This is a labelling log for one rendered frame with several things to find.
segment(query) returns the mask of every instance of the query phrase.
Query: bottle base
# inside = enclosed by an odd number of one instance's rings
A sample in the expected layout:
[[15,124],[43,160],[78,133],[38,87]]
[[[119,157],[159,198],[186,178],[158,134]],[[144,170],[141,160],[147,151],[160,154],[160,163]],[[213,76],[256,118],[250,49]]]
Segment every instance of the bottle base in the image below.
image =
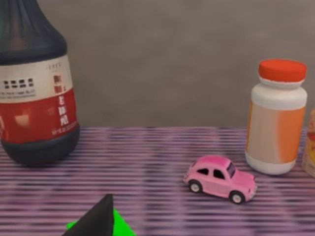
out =
[[2,141],[2,147],[15,162],[26,167],[46,167],[65,159],[77,146],[80,127],[59,138],[27,144]]
[[296,162],[296,160],[294,160],[292,162],[284,164],[265,163],[250,157],[246,152],[245,157],[249,166],[252,167],[254,170],[271,176],[288,173],[290,170],[292,170]]

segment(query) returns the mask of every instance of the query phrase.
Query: white bottle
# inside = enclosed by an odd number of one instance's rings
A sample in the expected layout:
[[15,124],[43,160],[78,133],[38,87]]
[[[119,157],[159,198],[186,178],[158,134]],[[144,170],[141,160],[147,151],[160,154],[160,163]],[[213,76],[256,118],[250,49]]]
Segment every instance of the white bottle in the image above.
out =
[[252,89],[246,161],[255,170],[281,175],[295,165],[307,101],[300,87],[306,66],[272,59],[259,64],[260,84]]

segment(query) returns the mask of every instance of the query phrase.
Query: red and white label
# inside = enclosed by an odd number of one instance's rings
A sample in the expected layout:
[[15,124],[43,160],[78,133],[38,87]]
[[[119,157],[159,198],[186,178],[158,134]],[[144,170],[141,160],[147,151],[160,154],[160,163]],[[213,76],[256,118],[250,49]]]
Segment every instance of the red and white label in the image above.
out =
[[50,140],[78,126],[68,57],[0,66],[0,135],[9,143]]

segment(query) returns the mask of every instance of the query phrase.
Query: car windshield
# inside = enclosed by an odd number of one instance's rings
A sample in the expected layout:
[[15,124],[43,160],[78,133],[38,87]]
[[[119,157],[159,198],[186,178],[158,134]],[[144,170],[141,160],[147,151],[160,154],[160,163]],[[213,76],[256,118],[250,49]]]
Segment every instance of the car windshield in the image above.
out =
[[235,166],[233,165],[232,162],[229,164],[229,166],[227,167],[226,170],[227,170],[227,172],[228,172],[230,178],[233,178],[233,176],[234,176],[234,174],[235,174],[235,171],[236,171],[236,168],[235,168]]

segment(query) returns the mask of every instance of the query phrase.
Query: green object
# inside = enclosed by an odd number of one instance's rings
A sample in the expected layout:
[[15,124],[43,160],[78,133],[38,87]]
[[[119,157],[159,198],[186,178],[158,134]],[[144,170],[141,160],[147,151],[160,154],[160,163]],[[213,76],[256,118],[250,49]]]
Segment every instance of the green object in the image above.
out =
[[[66,224],[67,230],[73,227],[77,221],[70,222]],[[136,236],[133,230],[121,217],[121,215],[114,209],[114,232],[113,236]]]

